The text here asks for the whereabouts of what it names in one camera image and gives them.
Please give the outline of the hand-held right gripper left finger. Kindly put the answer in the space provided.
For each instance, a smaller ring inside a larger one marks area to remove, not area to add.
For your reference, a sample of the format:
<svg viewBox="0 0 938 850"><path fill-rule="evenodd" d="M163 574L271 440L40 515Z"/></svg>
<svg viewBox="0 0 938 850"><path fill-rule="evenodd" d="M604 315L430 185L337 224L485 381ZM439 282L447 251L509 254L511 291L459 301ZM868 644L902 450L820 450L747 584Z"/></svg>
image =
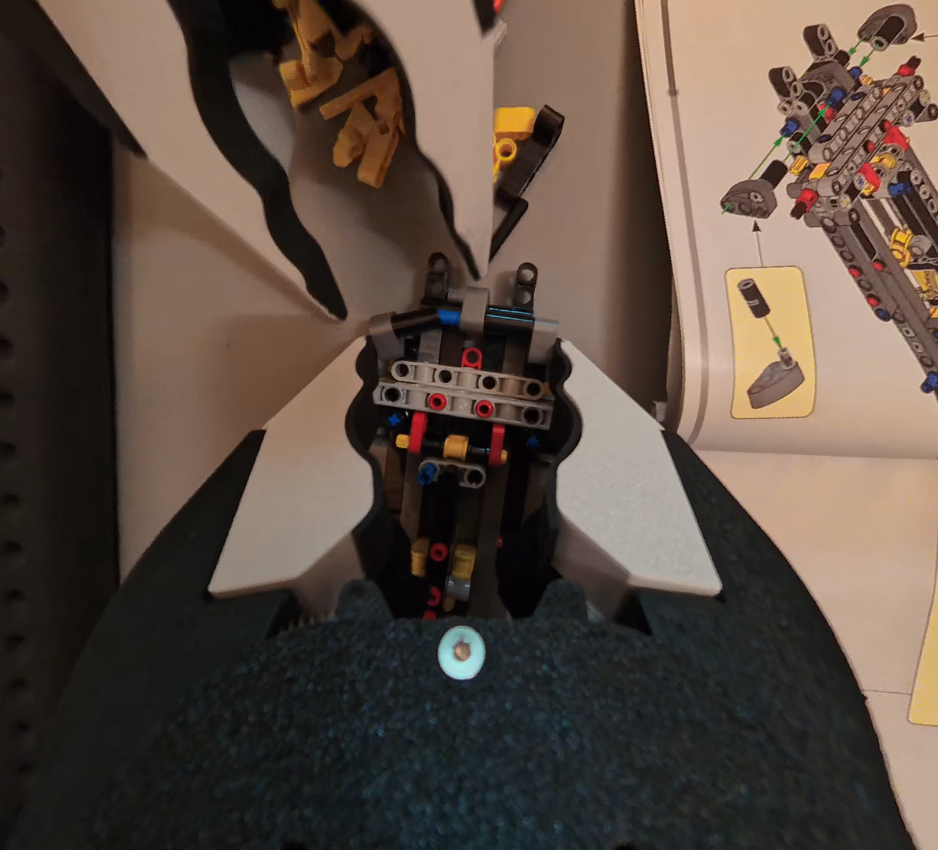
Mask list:
<svg viewBox="0 0 938 850"><path fill-rule="evenodd" d="M252 472L208 590L215 598L288 589L313 619L364 571L354 528L375 499L369 461L346 418L362 389L357 339L264 424Z"/></svg>

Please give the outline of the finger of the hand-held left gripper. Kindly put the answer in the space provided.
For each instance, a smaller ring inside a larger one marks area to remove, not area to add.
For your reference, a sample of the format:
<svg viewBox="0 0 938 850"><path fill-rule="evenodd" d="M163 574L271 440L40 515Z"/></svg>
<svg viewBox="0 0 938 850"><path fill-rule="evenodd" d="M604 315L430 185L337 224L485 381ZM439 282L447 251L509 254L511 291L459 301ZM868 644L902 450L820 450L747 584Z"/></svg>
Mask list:
<svg viewBox="0 0 938 850"><path fill-rule="evenodd" d="M490 260L494 95L492 0L348 0L401 64L407 127L438 176L441 208L474 277Z"/></svg>
<svg viewBox="0 0 938 850"><path fill-rule="evenodd" d="M291 192L292 37L270 0L39 0L146 157L330 317L347 318Z"/></svg>

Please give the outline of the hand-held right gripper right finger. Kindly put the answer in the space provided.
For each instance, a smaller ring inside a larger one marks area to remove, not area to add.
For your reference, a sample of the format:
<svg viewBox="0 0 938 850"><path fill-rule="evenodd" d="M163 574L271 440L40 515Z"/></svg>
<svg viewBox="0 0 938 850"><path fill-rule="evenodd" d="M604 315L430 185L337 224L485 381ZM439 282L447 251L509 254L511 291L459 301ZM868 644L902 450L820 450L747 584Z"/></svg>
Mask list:
<svg viewBox="0 0 938 850"><path fill-rule="evenodd" d="M557 471L555 568L604 617L637 588L716 597L721 578L662 426L571 342L560 350L580 435Z"/></svg>

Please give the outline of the grey lego car chassis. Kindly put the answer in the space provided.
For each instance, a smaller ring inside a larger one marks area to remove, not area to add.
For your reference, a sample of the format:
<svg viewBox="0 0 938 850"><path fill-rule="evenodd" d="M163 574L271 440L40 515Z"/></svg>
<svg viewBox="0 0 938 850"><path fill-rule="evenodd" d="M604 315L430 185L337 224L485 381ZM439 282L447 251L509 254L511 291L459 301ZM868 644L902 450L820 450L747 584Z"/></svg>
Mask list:
<svg viewBox="0 0 938 850"><path fill-rule="evenodd" d="M395 616L525 616L554 577L557 325L534 314L537 276L522 263L499 303L434 254L416 310L371 322L391 539L377 581Z"/></svg>

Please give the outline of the pile of yellow lego pieces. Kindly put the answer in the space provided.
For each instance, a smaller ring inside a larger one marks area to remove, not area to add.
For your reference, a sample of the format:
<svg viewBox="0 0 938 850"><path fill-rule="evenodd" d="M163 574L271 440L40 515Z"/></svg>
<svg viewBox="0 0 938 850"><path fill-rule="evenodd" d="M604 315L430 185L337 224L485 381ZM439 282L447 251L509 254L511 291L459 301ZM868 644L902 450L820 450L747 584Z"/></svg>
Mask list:
<svg viewBox="0 0 938 850"><path fill-rule="evenodd" d="M292 106L302 109L339 81L344 64L374 41L373 27L359 23L344 32L317 0L271 0L284 12L297 39L300 57L282 60L279 74ZM346 116L333 146L333 164L358 163L358 180L379 188L401 136L405 133L401 82L393 68L324 103L324 119ZM499 107L493 122L493 182L516 159L518 144L533 132L538 112L532 107Z"/></svg>

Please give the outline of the black curved lego liftarm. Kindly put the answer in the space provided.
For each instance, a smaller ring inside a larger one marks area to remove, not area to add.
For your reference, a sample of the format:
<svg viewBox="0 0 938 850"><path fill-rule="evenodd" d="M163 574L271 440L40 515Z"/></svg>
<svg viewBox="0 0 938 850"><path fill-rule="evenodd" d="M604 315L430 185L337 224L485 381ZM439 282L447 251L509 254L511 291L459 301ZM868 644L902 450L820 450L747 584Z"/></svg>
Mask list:
<svg viewBox="0 0 938 850"><path fill-rule="evenodd" d="M507 208L523 197L559 140L564 123L564 115L551 106L537 113L531 136L522 141L517 158L500 179L495 193L500 205Z"/></svg>

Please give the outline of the lego instruction booklet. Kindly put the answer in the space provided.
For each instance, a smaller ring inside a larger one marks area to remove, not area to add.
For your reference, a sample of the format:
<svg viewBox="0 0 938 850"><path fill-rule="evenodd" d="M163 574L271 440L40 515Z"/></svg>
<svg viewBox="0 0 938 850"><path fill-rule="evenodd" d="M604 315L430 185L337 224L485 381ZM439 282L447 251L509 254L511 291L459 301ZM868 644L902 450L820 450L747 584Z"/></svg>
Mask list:
<svg viewBox="0 0 938 850"><path fill-rule="evenodd" d="M798 570L936 848L936 0L635 0L668 422Z"/></svg>

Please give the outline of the black lego axle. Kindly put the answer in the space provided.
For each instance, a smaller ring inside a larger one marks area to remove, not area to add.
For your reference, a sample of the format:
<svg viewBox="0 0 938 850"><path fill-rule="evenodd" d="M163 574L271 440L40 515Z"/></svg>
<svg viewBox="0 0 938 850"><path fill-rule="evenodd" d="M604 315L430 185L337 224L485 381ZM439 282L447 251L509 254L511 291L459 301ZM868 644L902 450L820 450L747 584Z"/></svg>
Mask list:
<svg viewBox="0 0 938 850"><path fill-rule="evenodd" d="M516 226L521 222L528 208L529 204L523 197L515 197L508 203L507 211L491 237L490 262L496 257Z"/></svg>

